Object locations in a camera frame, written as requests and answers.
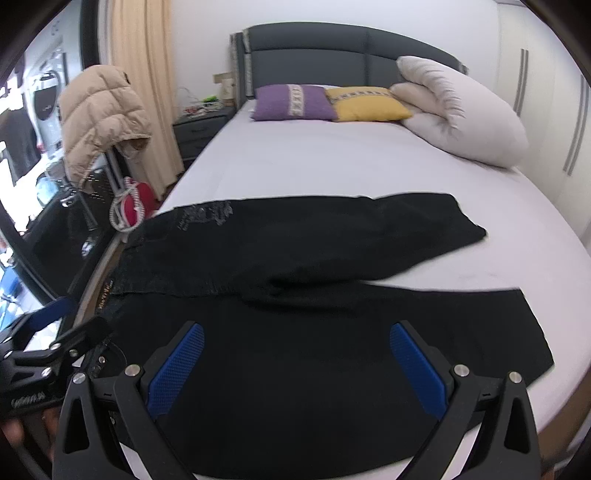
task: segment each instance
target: yellow pillow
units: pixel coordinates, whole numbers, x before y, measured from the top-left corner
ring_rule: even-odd
[[[330,88],[326,96],[335,107],[337,122],[391,122],[413,115],[386,88]]]

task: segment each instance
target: blue gripper pad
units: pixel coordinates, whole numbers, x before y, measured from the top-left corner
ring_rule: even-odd
[[[425,412],[441,420],[447,410],[445,384],[399,323],[390,328],[390,349],[413,386]]]
[[[32,332],[39,332],[56,320],[69,315],[76,309],[76,303],[66,297],[60,297],[49,302],[42,309],[31,313],[27,321],[27,328]]]
[[[153,420],[170,411],[205,345],[201,325],[195,324],[180,341],[148,387],[148,412]]]

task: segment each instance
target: beige curtain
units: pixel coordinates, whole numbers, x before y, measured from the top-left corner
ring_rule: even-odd
[[[129,169],[136,180],[152,185],[160,199],[183,171],[172,127],[177,104],[170,34],[172,2],[111,3],[112,63],[126,71],[132,87],[144,101],[153,130],[150,145]]]

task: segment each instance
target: bed frame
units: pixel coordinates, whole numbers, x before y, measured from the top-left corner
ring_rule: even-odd
[[[449,53],[413,38],[355,25],[287,22],[231,35],[238,108],[256,89],[276,83],[390,87],[404,82],[403,55],[424,57],[467,74]]]

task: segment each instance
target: nightstand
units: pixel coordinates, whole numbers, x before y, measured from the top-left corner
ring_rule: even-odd
[[[227,106],[203,116],[193,118],[182,116],[173,123],[174,136],[177,138],[185,170],[191,166],[191,163],[235,113],[234,107]]]

